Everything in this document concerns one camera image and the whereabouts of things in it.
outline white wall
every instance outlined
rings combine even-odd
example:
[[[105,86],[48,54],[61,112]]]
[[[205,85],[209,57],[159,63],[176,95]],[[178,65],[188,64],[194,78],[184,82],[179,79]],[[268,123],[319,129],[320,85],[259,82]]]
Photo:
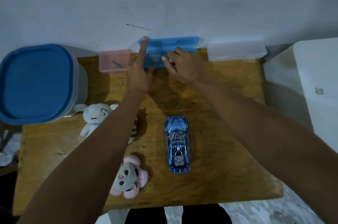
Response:
[[[135,49],[142,35],[197,35],[204,46],[218,40],[279,45],[338,36],[338,0],[0,0],[0,59],[42,43]]]

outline clear plastic box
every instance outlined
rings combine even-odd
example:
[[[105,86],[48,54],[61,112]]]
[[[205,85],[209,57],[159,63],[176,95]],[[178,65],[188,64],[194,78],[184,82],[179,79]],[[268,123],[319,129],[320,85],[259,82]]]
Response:
[[[208,44],[209,62],[259,59],[267,54],[263,41]]]
[[[129,62],[129,50],[101,51],[99,54],[99,71],[103,74],[126,72]]]

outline blue toy car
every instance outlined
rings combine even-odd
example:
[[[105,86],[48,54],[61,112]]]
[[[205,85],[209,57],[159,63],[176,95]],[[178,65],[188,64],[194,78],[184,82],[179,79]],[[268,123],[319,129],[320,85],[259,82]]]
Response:
[[[184,173],[190,170],[188,122],[182,116],[171,116],[164,124],[167,139],[167,162],[170,171]]]

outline white plush bear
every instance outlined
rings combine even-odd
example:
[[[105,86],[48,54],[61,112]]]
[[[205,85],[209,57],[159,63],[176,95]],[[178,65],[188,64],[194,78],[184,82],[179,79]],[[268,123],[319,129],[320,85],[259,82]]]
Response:
[[[112,104],[109,106],[103,103],[92,104],[90,106],[85,104],[75,105],[74,110],[76,112],[83,111],[83,119],[87,122],[83,127],[80,136],[89,136],[118,106],[119,104]],[[128,144],[132,143],[136,137],[136,121],[137,118],[135,118]]]

